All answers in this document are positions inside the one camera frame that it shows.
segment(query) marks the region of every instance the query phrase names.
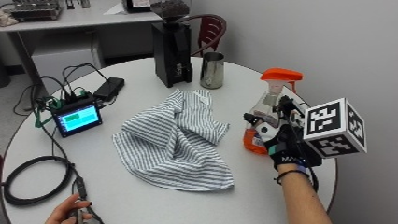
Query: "black wristband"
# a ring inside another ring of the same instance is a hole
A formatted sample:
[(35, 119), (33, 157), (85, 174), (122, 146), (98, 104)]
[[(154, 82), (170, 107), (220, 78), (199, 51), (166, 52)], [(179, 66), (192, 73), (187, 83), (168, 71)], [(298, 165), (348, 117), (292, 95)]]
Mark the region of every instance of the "black wristband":
[(288, 155), (276, 155), (271, 156), (271, 159), (274, 160), (274, 169), (276, 170), (276, 166), (280, 164), (298, 164), (298, 158)]
[(274, 178), (275, 183), (278, 185), (282, 185), (280, 179), (288, 173), (299, 173), (299, 174), (302, 174), (303, 176), (306, 176), (310, 179), (310, 176), (306, 173), (303, 173), (300, 170), (290, 170), (290, 171), (283, 172), (282, 174), (279, 174), (279, 176), (276, 178)]

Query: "electronic device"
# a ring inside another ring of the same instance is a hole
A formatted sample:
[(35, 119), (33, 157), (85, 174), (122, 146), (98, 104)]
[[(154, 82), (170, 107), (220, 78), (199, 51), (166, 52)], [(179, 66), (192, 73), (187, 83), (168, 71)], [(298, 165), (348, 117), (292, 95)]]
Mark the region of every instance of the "electronic device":
[(110, 77), (102, 84), (102, 86), (94, 91), (94, 97), (102, 101), (110, 101), (117, 96), (123, 86), (123, 79), (118, 77)]
[(9, 13), (18, 21), (55, 20), (62, 10), (58, 0), (13, 0), (13, 5)]
[(83, 211), (81, 209), (73, 209), (67, 214), (67, 217), (75, 217), (74, 224), (85, 224), (83, 223)]
[(97, 101), (89, 92), (74, 103), (51, 109), (50, 115), (62, 137), (102, 124)]
[(162, 18), (151, 24), (155, 72), (163, 85), (191, 82), (190, 26), (176, 22), (188, 14), (190, 0), (151, 0), (150, 9)]
[(148, 12), (148, 0), (122, 0), (123, 10), (128, 13)]

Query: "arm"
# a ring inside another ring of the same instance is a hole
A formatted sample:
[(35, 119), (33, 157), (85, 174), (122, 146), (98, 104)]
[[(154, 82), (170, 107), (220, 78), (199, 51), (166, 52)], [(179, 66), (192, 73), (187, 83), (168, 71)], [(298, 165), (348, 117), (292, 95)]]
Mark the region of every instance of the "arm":
[[(296, 165), (279, 164), (279, 174), (296, 170)], [(306, 176), (299, 173), (288, 173), (282, 177), (282, 188), (290, 224), (329, 224), (318, 196), (312, 191), (311, 183)]]

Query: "white wall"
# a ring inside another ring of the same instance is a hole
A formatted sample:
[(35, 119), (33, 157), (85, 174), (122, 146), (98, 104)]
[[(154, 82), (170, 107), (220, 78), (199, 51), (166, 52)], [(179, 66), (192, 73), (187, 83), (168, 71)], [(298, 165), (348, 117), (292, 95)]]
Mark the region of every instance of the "white wall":
[(311, 105), (347, 97), (364, 118), (369, 153), (337, 160), (333, 223), (398, 223), (396, 8), (395, 0), (192, 0), (192, 15), (227, 21), (227, 61), (302, 72)]

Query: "red chair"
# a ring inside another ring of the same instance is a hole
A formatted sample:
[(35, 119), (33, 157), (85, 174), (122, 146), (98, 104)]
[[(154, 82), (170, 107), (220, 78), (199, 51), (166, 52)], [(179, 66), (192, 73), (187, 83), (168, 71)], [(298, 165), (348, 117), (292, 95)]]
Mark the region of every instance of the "red chair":
[(182, 18), (178, 22), (190, 21), (192, 19), (200, 19), (198, 30), (198, 49), (190, 54), (195, 56), (199, 53), (202, 57), (202, 51), (211, 48), (216, 50), (219, 40), (226, 31), (226, 21), (222, 17), (211, 14), (196, 15), (192, 17)]

